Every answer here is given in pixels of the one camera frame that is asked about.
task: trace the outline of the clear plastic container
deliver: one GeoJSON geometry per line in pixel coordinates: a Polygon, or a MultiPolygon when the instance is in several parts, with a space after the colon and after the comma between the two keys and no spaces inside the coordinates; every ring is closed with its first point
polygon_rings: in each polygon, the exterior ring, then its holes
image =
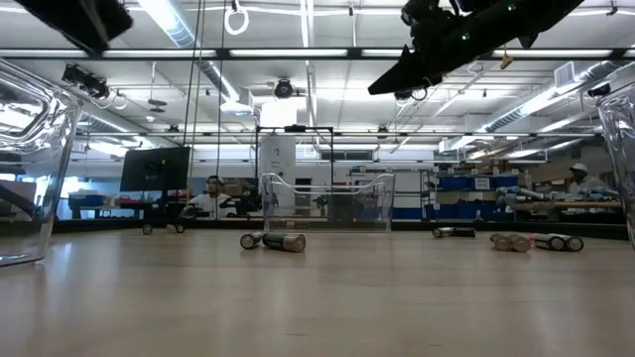
{"type": "Polygon", "coordinates": [[[366,185],[346,186],[296,185],[276,174],[262,174],[260,184],[265,232],[391,231],[392,174],[379,175],[366,185]]]}
{"type": "Polygon", "coordinates": [[[0,60],[0,266],[45,257],[81,105],[0,60]]]}
{"type": "Polygon", "coordinates": [[[635,249],[635,82],[602,98],[598,109],[635,249]]]}

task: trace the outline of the battery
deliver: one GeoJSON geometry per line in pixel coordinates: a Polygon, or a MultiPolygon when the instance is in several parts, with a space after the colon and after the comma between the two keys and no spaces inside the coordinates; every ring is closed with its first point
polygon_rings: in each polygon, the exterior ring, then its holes
{"type": "Polygon", "coordinates": [[[550,236],[564,239],[567,245],[567,250],[570,252],[579,252],[584,249],[584,241],[582,240],[582,238],[554,233],[551,233],[550,236]]]}
{"type": "Polygon", "coordinates": [[[450,235],[452,235],[452,233],[454,233],[454,228],[450,228],[450,227],[435,228],[433,230],[433,236],[435,238],[449,237],[450,235]]]}
{"type": "Polygon", "coordinates": [[[567,249],[570,252],[579,252],[584,249],[584,241],[579,237],[569,237],[567,239],[567,249]]]}
{"type": "Polygon", "coordinates": [[[453,228],[453,227],[444,227],[444,228],[435,228],[433,230],[433,236],[435,238],[444,238],[444,237],[476,237],[476,229],[474,228],[453,228]]]}
{"type": "Polygon", "coordinates": [[[240,246],[244,249],[254,249],[262,240],[262,232],[251,232],[240,237],[240,246]]]}
{"type": "Polygon", "coordinates": [[[494,243],[494,249],[499,251],[512,250],[512,240],[509,237],[499,233],[494,233],[489,237],[489,240],[494,243]]]}
{"type": "Polygon", "coordinates": [[[510,234],[509,239],[512,242],[512,249],[519,253],[525,253],[532,247],[529,239],[518,234],[510,234]]]}
{"type": "Polygon", "coordinates": [[[559,236],[536,234],[533,238],[537,248],[554,251],[564,251],[567,248],[567,242],[559,236]]]}
{"type": "Polygon", "coordinates": [[[307,248],[307,238],[298,233],[266,233],[262,243],[269,249],[302,253],[307,248]]]}

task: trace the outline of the monitor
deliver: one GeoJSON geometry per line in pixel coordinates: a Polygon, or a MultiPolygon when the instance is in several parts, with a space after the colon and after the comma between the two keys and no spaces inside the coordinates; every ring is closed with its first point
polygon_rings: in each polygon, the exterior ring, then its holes
{"type": "Polygon", "coordinates": [[[122,192],[167,191],[188,187],[190,148],[134,150],[126,153],[122,192]]]}

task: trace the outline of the ceiling light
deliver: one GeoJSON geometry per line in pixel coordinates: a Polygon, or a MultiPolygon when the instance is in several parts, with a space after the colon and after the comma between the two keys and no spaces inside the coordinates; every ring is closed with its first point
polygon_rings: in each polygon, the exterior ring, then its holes
{"type": "Polygon", "coordinates": [[[398,58],[401,55],[402,50],[362,50],[361,55],[363,57],[391,57],[398,58]]]}
{"type": "Polygon", "coordinates": [[[355,14],[401,16],[401,9],[356,9],[355,14]]]}
{"type": "Polygon", "coordinates": [[[563,143],[559,143],[557,145],[553,145],[551,148],[549,148],[549,150],[557,150],[557,149],[561,149],[564,147],[567,147],[575,142],[578,142],[579,139],[575,139],[575,140],[571,140],[571,141],[567,141],[567,142],[563,142],[563,143]]]}
{"type": "Polygon", "coordinates": [[[524,158],[526,156],[534,155],[538,153],[538,149],[519,150],[507,155],[507,158],[524,158]]]}
{"type": "Polygon", "coordinates": [[[596,15],[607,15],[610,10],[581,10],[581,11],[573,11],[569,14],[569,16],[577,17],[577,16],[596,16],[596,15]]]}
{"type": "Polygon", "coordinates": [[[449,149],[450,150],[460,149],[464,147],[465,145],[473,142],[474,140],[476,140],[476,137],[474,136],[463,136],[460,139],[458,139],[458,141],[456,141],[454,144],[452,144],[452,146],[450,146],[449,149]]]}
{"type": "Polygon", "coordinates": [[[344,57],[347,50],[296,49],[296,50],[230,50],[233,57],[344,57]]]}
{"type": "Polygon", "coordinates": [[[509,164],[546,164],[546,160],[510,160],[507,163],[509,164]]]}
{"type": "Polygon", "coordinates": [[[469,158],[470,159],[478,159],[478,158],[482,158],[485,155],[487,155],[487,153],[484,150],[478,151],[476,153],[470,154],[469,158]]]}
{"type": "Polygon", "coordinates": [[[86,58],[81,50],[0,50],[2,58],[86,58]]]}
{"type": "Polygon", "coordinates": [[[570,123],[572,123],[574,121],[575,120],[571,119],[571,118],[563,119],[563,120],[557,121],[556,123],[550,124],[550,125],[542,128],[542,129],[539,129],[538,132],[539,133],[547,133],[547,132],[550,132],[550,131],[553,131],[553,130],[556,130],[556,129],[563,128],[563,127],[567,126],[568,124],[570,124],[570,123]]]}
{"type": "Polygon", "coordinates": [[[96,151],[102,152],[104,154],[116,156],[116,157],[124,157],[128,152],[128,149],[122,148],[117,145],[112,145],[108,143],[92,143],[90,144],[90,148],[96,151]]]}
{"type": "MultiPolygon", "coordinates": [[[[507,50],[507,56],[513,58],[605,58],[613,50],[507,50]]],[[[495,50],[492,54],[495,58],[503,58],[505,50],[495,50]]]]}
{"type": "Polygon", "coordinates": [[[170,1],[139,0],[138,3],[164,31],[174,30],[179,25],[179,16],[170,1]]]}
{"type": "Polygon", "coordinates": [[[145,58],[145,57],[163,57],[163,58],[191,58],[195,57],[213,58],[216,57],[215,50],[109,50],[106,51],[103,56],[108,58],[127,57],[131,59],[145,58]]]}

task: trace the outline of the hanging cable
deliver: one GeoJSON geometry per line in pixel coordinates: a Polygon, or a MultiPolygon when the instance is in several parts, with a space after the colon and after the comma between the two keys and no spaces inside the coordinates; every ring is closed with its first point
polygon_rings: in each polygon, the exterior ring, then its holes
{"type": "MultiPolygon", "coordinates": [[[[202,0],[198,0],[198,8],[200,8],[200,5],[202,3],[202,0]]],[[[190,81],[189,81],[189,85],[188,85],[188,105],[186,105],[186,123],[185,123],[185,127],[184,127],[184,132],[183,132],[183,146],[186,145],[187,141],[188,141],[188,121],[190,120],[190,102],[191,102],[191,88],[192,88],[192,79],[194,76],[194,63],[196,62],[196,50],[197,50],[197,44],[198,44],[198,34],[199,34],[199,29],[200,29],[200,12],[196,13],[196,27],[194,29],[194,46],[191,50],[191,61],[190,61],[190,81]]],[[[154,71],[155,71],[155,67],[153,66],[152,68],[153,70],[153,77],[154,77],[154,71]]],[[[188,181],[191,182],[191,176],[193,173],[193,161],[194,161],[194,150],[193,148],[190,150],[190,175],[189,175],[189,179],[188,181]]],[[[186,192],[186,199],[187,201],[190,201],[190,190],[188,189],[186,192]]]]}
{"type": "MultiPolygon", "coordinates": [[[[227,6],[227,0],[224,0],[224,6],[227,6]]],[[[220,47],[222,49],[225,48],[225,32],[224,31],[220,35],[220,47]]],[[[218,68],[218,71],[219,71],[219,74],[220,74],[221,78],[222,78],[222,71],[223,71],[223,68],[224,68],[224,64],[225,64],[225,61],[222,60],[220,62],[220,66],[218,68]]],[[[222,85],[223,84],[224,83],[221,81],[220,82],[220,88],[218,88],[218,91],[222,92],[222,85]]],[[[216,129],[217,130],[217,132],[216,132],[217,137],[216,137],[216,173],[215,173],[217,178],[218,178],[218,173],[220,172],[220,117],[222,115],[222,111],[220,110],[220,100],[221,100],[221,97],[218,96],[218,111],[217,111],[218,128],[216,129]]],[[[216,211],[215,219],[218,220],[218,209],[215,209],[215,211],[216,211]]]]}
{"type": "Polygon", "coordinates": [[[242,8],[240,6],[240,3],[238,2],[238,0],[232,0],[231,2],[231,11],[230,10],[225,10],[225,30],[227,31],[227,33],[229,33],[229,35],[240,35],[242,33],[245,32],[245,30],[247,30],[247,27],[249,26],[249,13],[247,12],[247,10],[245,10],[244,8],[242,8]],[[242,14],[242,26],[240,28],[238,28],[237,30],[234,30],[231,25],[229,24],[229,18],[231,17],[231,15],[233,14],[242,14]]]}

